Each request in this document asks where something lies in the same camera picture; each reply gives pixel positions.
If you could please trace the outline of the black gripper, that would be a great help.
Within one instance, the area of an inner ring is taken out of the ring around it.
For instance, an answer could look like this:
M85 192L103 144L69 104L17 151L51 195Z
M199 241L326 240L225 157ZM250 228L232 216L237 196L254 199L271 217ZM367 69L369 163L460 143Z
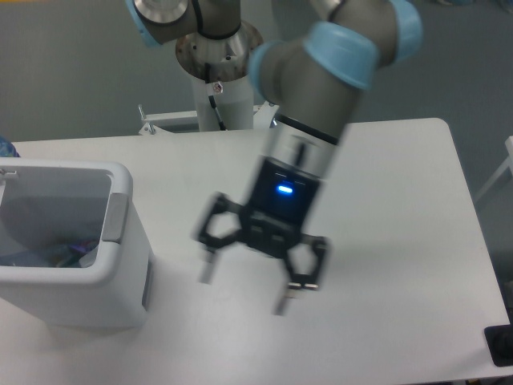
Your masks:
M250 248L276 257L283 266L285 284L274 307L275 315L285 315L289 303L303 291L318 291L326 267L330 244L326 237L301 231L321 180L279 160L264 157L252 191L243 207L225 194L217 193L195 233L207 252L201 283L209 283L218 252L243 242ZM214 218L233 214L239 226L225 235L211 233Z

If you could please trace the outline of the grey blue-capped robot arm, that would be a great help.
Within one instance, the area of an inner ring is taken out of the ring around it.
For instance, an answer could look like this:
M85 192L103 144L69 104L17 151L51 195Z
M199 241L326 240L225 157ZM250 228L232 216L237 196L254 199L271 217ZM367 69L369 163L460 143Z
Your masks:
M277 106L248 199L237 204L217 194L197 230L208 253L202 282L210 281L218 253L241 243L283 263L283 299L318 289L329 243L304 233L305 219L374 73L422 45L422 21L408 1L315 1L313 8L321 19L304 38L256 45L238 1L127 2L148 46L176 43L215 128L233 128L220 96L239 79Z

